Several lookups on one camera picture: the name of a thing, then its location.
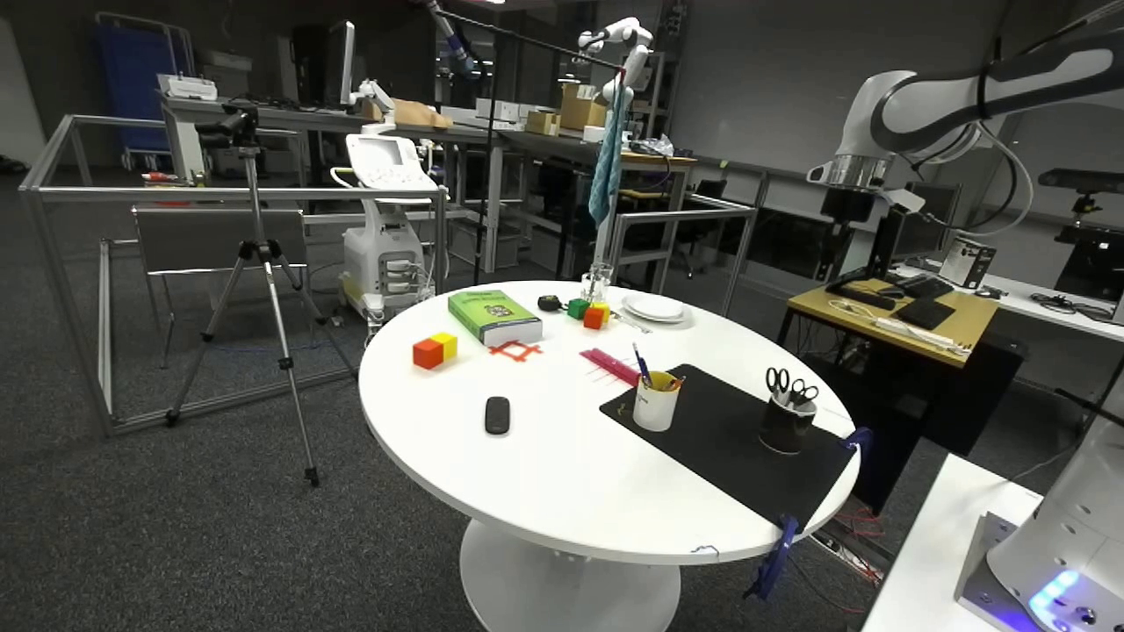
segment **black mat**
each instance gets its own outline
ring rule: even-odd
[[[765,399],[697,365],[671,374],[685,378],[671,432],[642,432],[631,420],[637,391],[602,410],[777,528],[792,515],[805,528],[851,459],[842,440],[807,424],[805,449],[780,457],[761,443]]]

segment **metal rack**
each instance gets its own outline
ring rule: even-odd
[[[53,138],[46,141],[41,156],[28,170],[26,183],[18,186],[20,209],[34,223],[34,236],[46,258],[49,272],[49,294],[57,298],[57,309],[67,322],[67,340],[74,348],[74,360],[80,365],[85,398],[93,410],[99,415],[102,432],[136,428],[136,424],[158,424],[163,410],[142,410],[124,417],[113,405],[113,245],[124,245],[124,240],[99,245],[99,337],[95,348],[80,334],[80,312],[74,303],[74,286],[67,279],[65,250],[57,240],[57,226],[49,211],[80,209],[80,204],[233,204],[250,200],[250,186],[174,186],[174,189],[148,189],[148,186],[95,186],[93,167],[85,157],[80,131],[89,128],[110,128],[110,131],[165,131],[163,120],[128,120],[128,117],[65,117]],[[79,186],[60,186],[57,170],[65,167],[65,156],[71,151],[79,170]],[[425,197],[432,200],[432,250],[437,259],[445,258],[445,189],[437,193],[414,193],[414,189],[336,189],[336,186],[260,186],[260,200],[267,204],[308,204],[308,200],[368,200],[368,197]],[[316,377],[301,388],[336,382],[348,378],[348,374]],[[197,399],[182,406],[182,415],[208,415],[208,410],[230,410],[238,405],[267,399],[284,392],[284,388],[267,391],[246,391],[230,392],[215,399]]]

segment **small black object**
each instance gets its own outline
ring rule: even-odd
[[[891,312],[895,321],[910,322],[910,328],[923,328],[935,329],[943,328],[957,309],[943,306],[935,298],[917,298],[910,306],[902,306],[900,312]]]
[[[907,279],[900,286],[900,292],[915,294],[915,298],[943,298],[953,292],[953,286],[938,281],[938,279],[929,279],[929,273],[917,273],[917,279]]]
[[[486,399],[486,432],[506,437],[512,428],[512,405],[506,398]]]
[[[881,294],[881,298],[891,298],[891,303],[895,303],[895,298],[907,298],[907,292],[891,288],[891,286],[881,288],[880,294]]]
[[[992,286],[980,286],[978,294],[985,294],[985,298],[1005,298],[1005,292],[1001,292],[1001,288],[992,288]]]
[[[780,457],[768,449],[773,443],[761,443],[765,399],[697,365],[671,365],[671,374],[685,382],[668,432],[648,432],[631,420],[637,391],[620,392],[602,410],[768,523],[807,523],[853,449],[805,420],[796,424],[802,453]]]
[[[813,415],[794,415],[792,406],[768,399],[761,415],[760,443],[777,457],[802,457],[813,420],[814,420],[814,406]]]
[[[563,298],[558,298],[558,294],[542,294],[542,298],[537,298],[537,309],[542,309],[542,312],[563,312]]]
[[[880,292],[862,292],[862,288],[851,288],[851,286],[828,286],[833,294],[842,294],[842,298],[853,298],[853,303],[867,303],[876,309],[891,309],[895,303],[880,294]]]

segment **white machine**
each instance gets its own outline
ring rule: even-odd
[[[648,65],[648,58],[654,54],[650,41],[654,37],[637,23],[637,18],[622,18],[622,23],[611,23],[609,28],[602,31],[582,31],[575,38],[581,54],[602,54],[604,45],[622,45],[622,41],[631,41],[622,71],[602,88],[602,101],[616,101],[620,88],[626,85],[626,90],[631,90],[631,85],[641,82],[641,71]]]
[[[348,135],[353,172],[366,189],[387,193],[437,193],[419,151],[403,138],[378,138],[383,131]],[[340,286],[354,312],[374,328],[387,315],[432,294],[432,268],[419,232],[408,223],[408,209],[428,204],[428,197],[376,197],[362,200],[366,226],[343,232]]]
[[[876,75],[862,85],[833,163],[807,183],[884,189],[895,156],[953,163],[980,141],[988,117],[1040,108],[1124,88],[1124,37],[1074,37],[1036,45],[972,78]],[[1036,515],[1020,528],[980,519],[962,602],[1001,630],[1124,630],[1124,428],[1099,417]]]

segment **box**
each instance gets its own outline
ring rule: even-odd
[[[524,131],[546,135],[546,138],[558,138],[558,131],[563,131],[563,114],[558,114],[558,108],[526,114]]]
[[[597,101],[595,85],[563,82],[563,131],[582,135],[604,128],[609,108]]]
[[[432,104],[393,100],[393,124],[396,128],[432,128],[432,120],[437,120]]]
[[[957,243],[953,254],[944,258],[943,279],[950,279],[950,281],[959,286],[959,288],[978,288],[978,286],[985,281],[992,259],[994,259],[994,245],[962,240],[962,243]]]

